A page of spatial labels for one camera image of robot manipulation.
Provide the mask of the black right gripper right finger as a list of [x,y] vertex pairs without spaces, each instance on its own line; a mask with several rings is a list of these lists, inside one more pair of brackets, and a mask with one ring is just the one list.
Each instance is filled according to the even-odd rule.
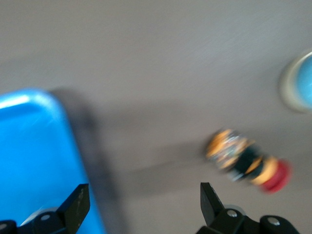
[[225,208],[209,182],[200,184],[200,207],[206,222],[199,234],[298,234],[287,219],[264,215],[258,222],[234,208]]

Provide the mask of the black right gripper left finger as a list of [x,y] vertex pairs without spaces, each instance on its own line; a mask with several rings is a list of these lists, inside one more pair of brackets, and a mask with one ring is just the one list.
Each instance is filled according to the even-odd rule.
[[55,210],[43,212],[22,226],[2,220],[2,234],[75,234],[90,210],[89,185],[80,184]]

